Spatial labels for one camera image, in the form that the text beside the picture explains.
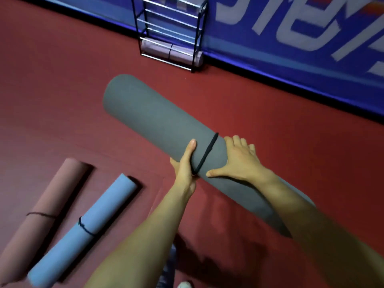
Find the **elastic band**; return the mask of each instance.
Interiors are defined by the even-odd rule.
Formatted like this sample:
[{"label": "elastic band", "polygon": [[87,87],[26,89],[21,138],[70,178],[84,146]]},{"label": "elastic band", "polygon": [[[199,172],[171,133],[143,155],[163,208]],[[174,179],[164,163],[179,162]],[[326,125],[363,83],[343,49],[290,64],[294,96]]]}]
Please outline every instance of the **elastic band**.
[{"label": "elastic band", "polygon": [[96,236],[94,233],[90,232],[88,229],[85,228],[84,223],[81,222],[81,216],[79,217],[79,222],[78,222],[78,224],[80,225],[80,227],[81,227],[82,229],[84,229],[84,231],[85,231],[86,233],[92,235],[93,237]]},{"label": "elastic band", "polygon": [[46,213],[42,213],[42,212],[35,212],[35,211],[33,211],[33,212],[28,212],[28,213],[26,214],[26,216],[28,216],[28,215],[30,215],[30,214],[38,214],[38,215],[41,215],[41,216],[44,216],[44,217],[48,217],[48,218],[52,218],[52,219],[56,219],[56,218],[57,218],[57,216],[55,216],[55,215],[50,215],[50,214],[46,214]]},{"label": "elastic band", "polygon": [[170,48],[169,48],[168,60],[170,60],[170,52],[171,52],[171,50],[172,50],[172,46],[173,46],[173,43],[170,45]]},{"label": "elastic band", "polygon": [[195,175],[197,175],[199,173],[201,167],[203,166],[203,164],[205,162],[205,159],[207,158],[209,152],[212,150],[212,148],[213,148],[217,138],[218,138],[218,132],[215,133],[214,137],[212,138],[211,142],[209,143],[209,145],[207,147],[207,150],[205,151],[205,153],[204,153],[204,155],[203,155],[199,165],[197,166],[197,168],[194,169],[194,170],[192,169],[192,175],[195,176]]}]

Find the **person's right arm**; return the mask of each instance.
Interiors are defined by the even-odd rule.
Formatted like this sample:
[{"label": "person's right arm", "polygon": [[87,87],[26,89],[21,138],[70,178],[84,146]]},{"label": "person's right arm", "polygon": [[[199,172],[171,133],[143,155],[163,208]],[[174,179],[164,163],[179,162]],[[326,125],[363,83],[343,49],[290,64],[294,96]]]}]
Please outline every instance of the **person's right arm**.
[{"label": "person's right arm", "polygon": [[263,167],[255,146],[225,137],[228,162],[208,177],[228,176],[254,185],[271,203],[293,239],[334,288],[384,287],[384,259]]}]

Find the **person's right hand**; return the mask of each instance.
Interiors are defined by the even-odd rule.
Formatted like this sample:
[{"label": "person's right hand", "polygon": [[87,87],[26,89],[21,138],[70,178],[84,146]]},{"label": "person's right hand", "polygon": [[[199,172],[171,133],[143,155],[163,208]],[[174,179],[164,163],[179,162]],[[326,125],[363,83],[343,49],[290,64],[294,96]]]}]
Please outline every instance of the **person's right hand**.
[{"label": "person's right hand", "polygon": [[208,171],[207,177],[227,176],[247,181],[256,187],[276,179],[276,175],[260,163],[253,144],[248,145],[238,135],[233,138],[226,136],[224,140],[227,145],[227,164],[220,169]]}]

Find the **white shoe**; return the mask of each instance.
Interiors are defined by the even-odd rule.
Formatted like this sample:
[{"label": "white shoe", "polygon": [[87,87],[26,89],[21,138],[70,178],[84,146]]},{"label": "white shoe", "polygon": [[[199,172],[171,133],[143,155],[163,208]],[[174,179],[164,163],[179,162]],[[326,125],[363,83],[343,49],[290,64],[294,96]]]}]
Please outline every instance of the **white shoe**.
[{"label": "white shoe", "polygon": [[192,288],[192,285],[191,283],[189,283],[188,281],[184,281],[184,282],[181,282],[177,288]]}]

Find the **red floor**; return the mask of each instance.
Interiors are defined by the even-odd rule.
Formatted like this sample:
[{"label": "red floor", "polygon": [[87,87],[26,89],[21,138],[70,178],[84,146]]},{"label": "red floor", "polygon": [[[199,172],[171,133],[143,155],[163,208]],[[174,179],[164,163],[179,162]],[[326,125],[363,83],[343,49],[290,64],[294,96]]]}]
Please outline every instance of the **red floor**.
[{"label": "red floor", "polygon": [[[19,0],[0,0],[0,24],[0,250],[65,157],[97,169],[55,241],[120,173],[145,186],[64,286],[82,287],[159,203],[173,178],[167,155],[101,104],[107,83],[127,73],[221,135],[253,142],[266,166],[384,255],[382,125],[215,67],[191,74],[141,57],[131,38]],[[176,284],[325,286],[291,240],[205,182],[187,207],[180,236],[185,248]]]}]

